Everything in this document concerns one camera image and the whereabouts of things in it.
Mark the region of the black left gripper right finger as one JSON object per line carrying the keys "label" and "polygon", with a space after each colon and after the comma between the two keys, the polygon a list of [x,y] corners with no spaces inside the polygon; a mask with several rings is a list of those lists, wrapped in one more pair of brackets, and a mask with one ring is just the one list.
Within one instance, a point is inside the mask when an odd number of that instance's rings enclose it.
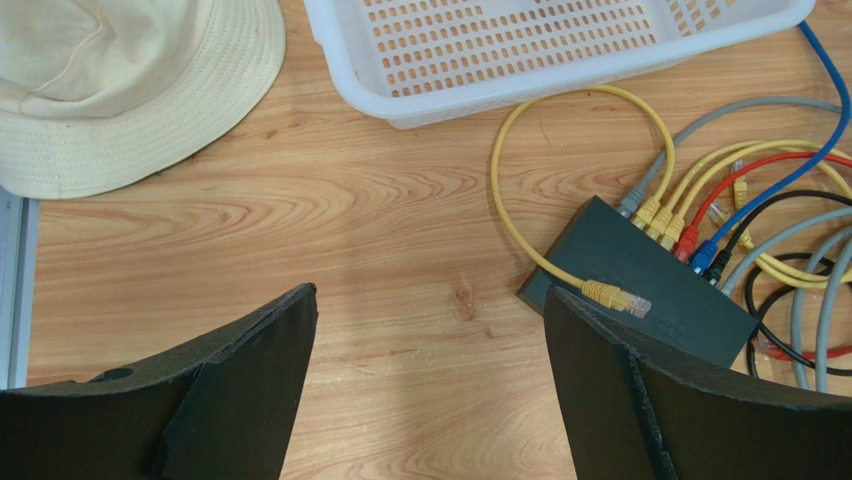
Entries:
{"label": "black left gripper right finger", "polygon": [[555,390],[581,479],[847,479],[851,401],[759,380],[551,288]]}

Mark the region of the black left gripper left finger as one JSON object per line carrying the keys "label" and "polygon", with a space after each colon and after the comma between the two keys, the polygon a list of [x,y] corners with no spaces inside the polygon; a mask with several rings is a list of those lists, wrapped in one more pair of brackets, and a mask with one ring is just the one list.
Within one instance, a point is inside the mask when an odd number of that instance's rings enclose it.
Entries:
{"label": "black left gripper left finger", "polygon": [[276,479],[314,345],[316,288],[86,382],[1,394],[5,479]]}

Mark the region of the black network switch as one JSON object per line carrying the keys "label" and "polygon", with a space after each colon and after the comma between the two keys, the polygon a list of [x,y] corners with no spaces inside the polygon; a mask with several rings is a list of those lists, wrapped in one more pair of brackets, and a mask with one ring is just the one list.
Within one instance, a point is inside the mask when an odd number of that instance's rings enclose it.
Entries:
{"label": "black network switch", "polygon": [[586,201],[545,254],[560,269],[650,302],[642,318],[616,321],[724,370],[756,329],[755,319],[599,197]]}

